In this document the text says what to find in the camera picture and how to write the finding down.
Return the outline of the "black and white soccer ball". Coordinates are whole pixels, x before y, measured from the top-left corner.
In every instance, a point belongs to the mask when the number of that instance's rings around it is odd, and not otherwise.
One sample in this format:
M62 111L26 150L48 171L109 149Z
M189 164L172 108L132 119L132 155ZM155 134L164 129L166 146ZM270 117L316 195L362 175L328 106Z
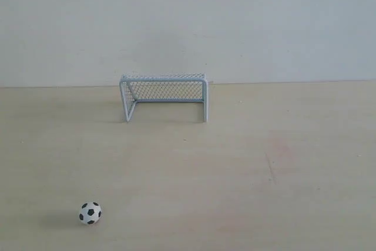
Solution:
M79 210L79 220L84 225L92 225L99 221L102 215L102 208L98 202L86 202Z

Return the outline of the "white miniature soccer goal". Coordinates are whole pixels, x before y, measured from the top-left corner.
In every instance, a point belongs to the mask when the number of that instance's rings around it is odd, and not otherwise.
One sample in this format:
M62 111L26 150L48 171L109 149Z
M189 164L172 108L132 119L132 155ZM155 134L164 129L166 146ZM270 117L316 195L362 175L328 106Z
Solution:
M122 75L119 89L126 122L139 103L201 103L203 121L209 119L209 82L203 73Z

